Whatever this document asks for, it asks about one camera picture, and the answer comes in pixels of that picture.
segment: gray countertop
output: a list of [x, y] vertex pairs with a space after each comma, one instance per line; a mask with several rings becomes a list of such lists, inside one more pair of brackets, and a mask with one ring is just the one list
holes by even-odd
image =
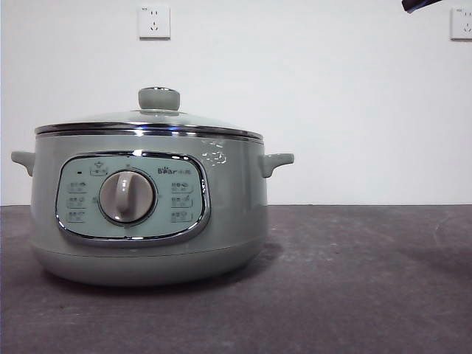
[[247, 267], [156, 288], [52, 276], [1, 208], [1, 352], [471, 353], [472, 206], [271, 206]]

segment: wall outlet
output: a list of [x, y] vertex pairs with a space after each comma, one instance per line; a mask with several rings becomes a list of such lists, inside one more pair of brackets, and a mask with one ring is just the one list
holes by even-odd
[[472, 7], [451, 10], [451, 39], [472, 39]]
[[138, 9], [140, 38], [170, 38], [170, 8], [163, 5]]

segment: chrome trim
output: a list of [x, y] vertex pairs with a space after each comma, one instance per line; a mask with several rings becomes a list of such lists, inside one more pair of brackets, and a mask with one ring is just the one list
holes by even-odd
[[167, 131], [171, 133], [204, 133], [217, 134], [221, 136], [242, 136], [263, 140], [263, 136], [251, 131], [241, 131], [231, 128], [207, 127], [203, 125], [180, 125], [164, 123], [145, 123], [145, 122], [83, 122], [83, 123], [61, 123], [52, 125], [43, 125], [35, 129], [37, 135], [44, 133], [68, 132], [69, 135], [81, 135], [84, 131]]
[[210, 139], [226, 139], [239, 140], [242, 142], [255, 142], [257, 144], [264, 144], [262, 136], [260, 139], [236, 136], [236, 135], [221, 135], [213, 133], [193, 133], [189, 131], [148, 131], [141, 129], [121, 129], [121, 130], [85, 130], [85, 131], [57, 131], [51, 133], [40, 133], [36, 135], [36, 139], [48, 138], [52, 136], [80, 136], [80, 135], [131, 135], [131, 136], [186, 136], [193, 138], [210, 138]]
[[[62, 177], [62, 172], [64, 166], [74, 159], [84, 159], [89, 157], [109, 157], [109, 156], [132, 156], [132, 151], [102, 151], [96, 153], [81, 153], [68, 159], [60, 169], [59, 183]], [[195, 157], [191, 155], [181, 154], [181, 153], [156, 153], [152, 151], [143, 151], [141, 154], [142, 157], [159, 157], [163, 159], [172, 159], [172, 156], [178, 156], [183, 159], [186, 158], [186, 161], [190, 162], [197, 169], [199, 178], [200, 178], [200, 191], [203, 199], [202, 211], [198, 220], [188, 228], [183, 231], [176, 232], [175, 234], [165, 235], [165, 236], [154, 236], [154, 237], [132, 237], [132, 238], [106, 238], [106, 237], [94, 237], [78, 234], [66, 228], [66, 226], [60, 221], [58, 214], [58, 198], [59, 198], [59, 184], [58, 191], [56, 192], [56, 201], [55, 201], [55, 215], [56, 221], [58, 222], [58, 227], [62, 231], [65, 238], [73, 243], [79, 243], [86, 246], [95, 246], [95, 247], [110, 247], [110, 248], [127, 248], [135, 249], [142, 247], [155, 247], [155, 246], [164, 246], [174, 243], [181, 243], [187, 241], [196, 235], [198, 235], [205, 226], [208, 224], [210, 215], [211, 215], [211, 204], [208, 190], [207, 174], [203, 165]]]

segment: side handle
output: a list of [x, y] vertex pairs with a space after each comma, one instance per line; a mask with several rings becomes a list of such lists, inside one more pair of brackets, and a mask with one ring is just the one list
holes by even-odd
[[27, 153], [26, 151], [13, 151], [12, 161], [25, 166], [28, 171], [28, 175], [32, 176], [32, 171], [35, 166], [35, 153]]
[[272, 176], [272, 172], [284, 164], [293, 164], [295, 156], [292, 153], [276, 153], [274, 155], [261, 156], [261, 169], [263, 177], [268, 178]]

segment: button icon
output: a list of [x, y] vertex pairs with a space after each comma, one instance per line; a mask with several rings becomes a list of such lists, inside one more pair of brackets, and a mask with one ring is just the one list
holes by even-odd
[[71, 182], [68, 185], [69, 193], [87, 193], [86, 182]]
[[172, 193], [191, 193], [193, 192], [193, 185], [187, 182], [172, 182]]
[[190, 194], [172, 197], [172, 208], [191, 208], [192, 206], [193, 199], [190, 198]]
[[67, 198], [67, 207], [69, 209], [85, 209], [86, 197], [84, 196], [72, 196]]
[[191, 212], [181, 210], [178, 212], [172, 212], [170, 214], [170, 222], [172, 223], [188, 223], [192, 220], [193, 214]]
[[68, 212], [67, 213], [67, 221], [70, 223], [83, 223], [83, 217], [85, 216], [85, 212]]
[[96, 165], [97, 164], [95, 164], [95, 166], [93, 166], [93, 167], [90, 167], [90, 176], [106, 176], [106, 175], [108, 175], [108, 168], [107, 167], [99, 168]]

